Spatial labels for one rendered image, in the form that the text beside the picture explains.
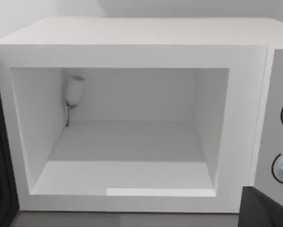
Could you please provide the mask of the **white microwave lamp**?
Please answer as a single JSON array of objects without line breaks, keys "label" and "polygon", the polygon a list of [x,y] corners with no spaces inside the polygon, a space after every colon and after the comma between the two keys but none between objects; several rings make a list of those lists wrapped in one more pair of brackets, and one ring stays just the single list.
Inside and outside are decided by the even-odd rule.
[{"label": "white microwave lamp", "polygon": [[66,103],[66,127],[70,124],[70,114],[71,110],[74,110],[83,94],[85,78],[79,75],[72,75],[67,77],[66,89],[65,89],[65,103]]}]

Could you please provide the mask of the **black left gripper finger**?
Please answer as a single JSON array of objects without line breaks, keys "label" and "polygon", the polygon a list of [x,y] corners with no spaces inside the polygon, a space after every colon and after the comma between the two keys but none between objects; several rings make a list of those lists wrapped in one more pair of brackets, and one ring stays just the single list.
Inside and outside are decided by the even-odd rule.
[{"label": "black left gripper finger", "polygon": [[238,227],[283,227],[283,206],[258,189],[244,186]]}]

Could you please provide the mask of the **pale microwave oven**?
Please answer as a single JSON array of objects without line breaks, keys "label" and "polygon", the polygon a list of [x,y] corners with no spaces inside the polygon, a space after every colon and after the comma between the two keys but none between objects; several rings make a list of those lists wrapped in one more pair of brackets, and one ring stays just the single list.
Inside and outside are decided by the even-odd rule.
[{"label": "pale microwave oven", "polygon": [[0,38],[20,209],[237,213],[280,51],[271,18],[48,17]]}]

